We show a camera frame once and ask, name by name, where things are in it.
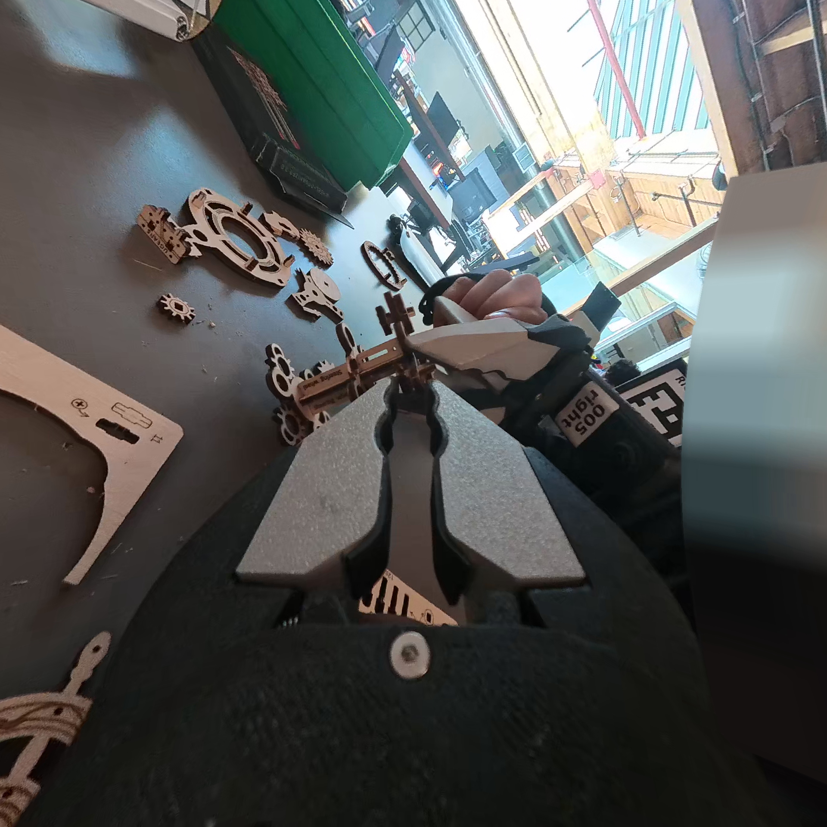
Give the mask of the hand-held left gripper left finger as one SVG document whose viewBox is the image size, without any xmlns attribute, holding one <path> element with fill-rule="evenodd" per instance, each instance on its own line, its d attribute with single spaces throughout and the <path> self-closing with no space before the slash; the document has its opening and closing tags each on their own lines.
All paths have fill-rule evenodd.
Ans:
<svg viewBox="0 0 827 827">
<path fill-rule="evenodd" d="M 236 568 L 239 580 L 359 599 L 385 570 L 396 382 L 382 379 L 301 444 Z"/>
</svg>

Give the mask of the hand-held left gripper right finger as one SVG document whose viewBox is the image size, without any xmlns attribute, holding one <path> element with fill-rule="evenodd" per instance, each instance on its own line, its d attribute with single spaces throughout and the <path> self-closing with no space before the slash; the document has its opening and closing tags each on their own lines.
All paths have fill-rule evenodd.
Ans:
<svg viewBox="0 0 827 827">
<path fill-rule="evenodd" d="M 433 568 L 449 604 L 584 584 L 522 445 L 449 387 L 430 396 Z"/>
</svg>

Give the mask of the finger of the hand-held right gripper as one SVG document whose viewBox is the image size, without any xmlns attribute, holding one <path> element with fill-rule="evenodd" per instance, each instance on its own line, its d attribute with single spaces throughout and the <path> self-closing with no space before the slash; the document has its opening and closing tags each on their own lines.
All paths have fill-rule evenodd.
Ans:
<svg viewBox="0 0 827 827">
<path fill-rule="evenodd" d="M 449 387 L 492 423 L 502 427 L 507 415 L 506 389 L 513 380 L 498 370 L 449 370 Z"/>
<path fill-rule="evenodd" d="M 523 326 L 440 326 L 405 336 L 404 345 L 489 385 L 524 381 L 540 370 L 540 343 Z"/>
</svg>

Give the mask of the wooden model axle assembly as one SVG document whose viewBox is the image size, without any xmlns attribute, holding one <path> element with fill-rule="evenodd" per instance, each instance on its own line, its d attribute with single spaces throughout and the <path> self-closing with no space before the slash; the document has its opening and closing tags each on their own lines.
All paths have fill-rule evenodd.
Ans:
<svg viewBox="0 0 827 827">
<path fill-rule="evenodd" d="M 412 319 L 417 312 L 400 295 L 389 291 L 385 302 L 385 306 L 376 307 L 376 315 L 389 339 L 379 346 L 365 350 L 356 344 L 345 323 L 336 326 L 345 354 L 338 366 L 320 361 L 299 374 L 279 345 L 266 346 L 266 384 L 279 401 L 274 420 L 284 445 L 298 446 L 330 421 L 331 410 L 355 401 L 383 379 L 395 379 L 404 393 L 425 388 L 436 366 L 410 348 Z"/>
</svg>

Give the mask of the person's right hand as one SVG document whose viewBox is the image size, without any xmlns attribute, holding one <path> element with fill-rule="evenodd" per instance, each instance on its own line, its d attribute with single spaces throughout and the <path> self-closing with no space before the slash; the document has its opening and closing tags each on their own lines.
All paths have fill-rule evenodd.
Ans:
<svg viewBox="0 0 827 827">
<path fill-rule="evenodd" d="M 557 313 L 543 294 L 536 274 L 512 274 L 502 269 L 480 279 L 470 274 L 457 276 L 440 298 L 455 303 L 477 320 L 508 317 L 534 326 Z"/>
</svg>

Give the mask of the wooden disc part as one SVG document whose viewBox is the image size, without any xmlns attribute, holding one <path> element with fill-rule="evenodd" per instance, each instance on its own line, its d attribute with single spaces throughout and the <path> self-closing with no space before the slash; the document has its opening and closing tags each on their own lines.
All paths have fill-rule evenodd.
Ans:
<svg viewBox="0 0 827 827">
<path fill-rule="evenodd" d="M 331 277 L 317 267 L 308 270 L 295 269 L 298 290 L 288 301 L 299 316 L 310 322 L 325 317 L 334 324 L 344 321 L 344 313 L 338 307 L 341 291 Z"/>
</svg>

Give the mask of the wooden hook piece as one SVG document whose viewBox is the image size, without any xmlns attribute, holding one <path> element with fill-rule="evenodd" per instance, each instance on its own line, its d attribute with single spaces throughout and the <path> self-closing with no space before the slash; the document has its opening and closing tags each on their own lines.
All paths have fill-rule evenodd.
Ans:
<svg viewBox="0 0 827 827">
<path fill-rule="evenodd" d="M 263 212 L 258 220 L 276 237 L 286 238 L 293 243 L 298 243 L 302 239 L 302 230 L 278 212 Z"/>
</svg>

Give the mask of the wooden sheet offcut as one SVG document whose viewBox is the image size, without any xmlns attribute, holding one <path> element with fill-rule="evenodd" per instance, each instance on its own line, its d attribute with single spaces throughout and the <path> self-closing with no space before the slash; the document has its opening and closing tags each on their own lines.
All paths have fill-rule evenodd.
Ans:
<svg viewBox="0 0 827 827">
<path fill-rule="evenodd" d="M 183 429 L 4 326 L 1 389 L 60 420 L 105 461 L 98 526 L 63 580 L 78 585 L 169 460 Z"/>
</svg>

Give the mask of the black kit box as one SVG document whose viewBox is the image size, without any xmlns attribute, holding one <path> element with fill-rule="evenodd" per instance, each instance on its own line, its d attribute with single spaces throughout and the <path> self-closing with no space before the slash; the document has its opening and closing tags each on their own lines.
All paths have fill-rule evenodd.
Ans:
<svg viewBox="0 0 827 827">
<path fill-rule="evenodd" d="M 216 26 L 191 40 L 223 108 L 270 187 L 306 212 L 353 228 L 346 191 L 311 150 L 273 81 Z"/>
</svg>

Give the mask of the green plastic bin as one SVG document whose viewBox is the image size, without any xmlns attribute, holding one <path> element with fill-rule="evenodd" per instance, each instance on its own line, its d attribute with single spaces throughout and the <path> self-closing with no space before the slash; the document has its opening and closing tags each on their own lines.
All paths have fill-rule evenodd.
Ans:
<svg viewBox="0 0 827 827">
<path fill-rule="evenodd" d="M 413 132 L 328 1 L 225 1 L 212 19 L 270 78 L 344 190 L 382 184 Z"/>
</svg>

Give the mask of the wooden steering wheel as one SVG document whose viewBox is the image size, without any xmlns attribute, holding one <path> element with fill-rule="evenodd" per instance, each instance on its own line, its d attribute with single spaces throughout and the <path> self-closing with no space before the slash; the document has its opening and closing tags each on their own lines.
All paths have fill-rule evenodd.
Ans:
<svg viewBox="0 0 827 827">
<path fill-rule="evenodd" d="M 101 632 L 84 647 L 62 690 L 2 699 L 1 742 L 24 740 L 11 768 L 1 776 L 1 825 L 14 826 L 40 791 L 33 778 L 37 764 L 53 741 L 71 745 L 88 717 L 92 701 L 81 694 L 84 684 L 107 656 L 112 635 Z"/>
</svg>

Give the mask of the white stand bar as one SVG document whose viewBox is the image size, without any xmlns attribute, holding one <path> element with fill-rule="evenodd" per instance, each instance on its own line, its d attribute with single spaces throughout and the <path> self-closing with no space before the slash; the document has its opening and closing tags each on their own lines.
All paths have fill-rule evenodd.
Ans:
<svg viewBox="0 0 827 827">
<path fill-rule="evenodd" d="M 181 1 L 86 1 L 170 40 L 182 43 L 186 22 Z"/>
</svg>

